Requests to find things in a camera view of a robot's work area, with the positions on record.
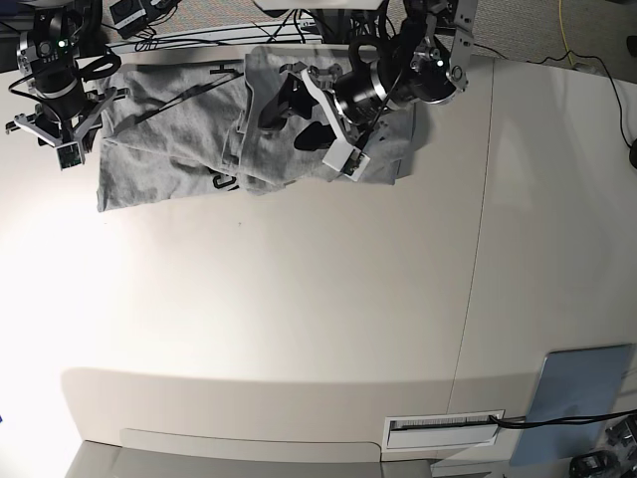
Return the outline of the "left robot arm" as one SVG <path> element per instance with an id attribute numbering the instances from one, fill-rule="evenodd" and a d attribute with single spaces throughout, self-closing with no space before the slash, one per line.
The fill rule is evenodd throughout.
<path id="1" fill-rule="evenodd" d="M 406 1 L 400 31 L 386 30 L 387 6 L 376 25 L 348 35 L 347 62 L 325 68 L 281 66 L 283 85 L 258 117 L 262 131 L 282 130 L 290 117 L 308 121 L 299 150 L 327 149 L 336 135 L 364 149 L 380 118 L 415 101 L 444 104 L 469 85 L 475 1 Z"/>

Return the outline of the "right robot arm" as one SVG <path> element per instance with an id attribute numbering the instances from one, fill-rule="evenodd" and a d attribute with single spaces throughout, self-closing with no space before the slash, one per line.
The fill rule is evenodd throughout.
<path id="1" fill-rule="evenodd" d="M 57 154 L 62 169 L 85 162 L 96 134 L 103 127 L 102 114 L 129 95 L 129 89 L 109 87 L 87 91 L 86 82 L 110 77 L 121 66 L 109 48 L 81 67 L 78 54 L 98 33 L 103 19 L 101 1 L 25 1 L 34 10 L 33 26 L 20 34 L 16 62 L 22 78 L 8 92 L 31 100 L 31 115 L 19 114 L 5 131 L 25 131 Z"/>

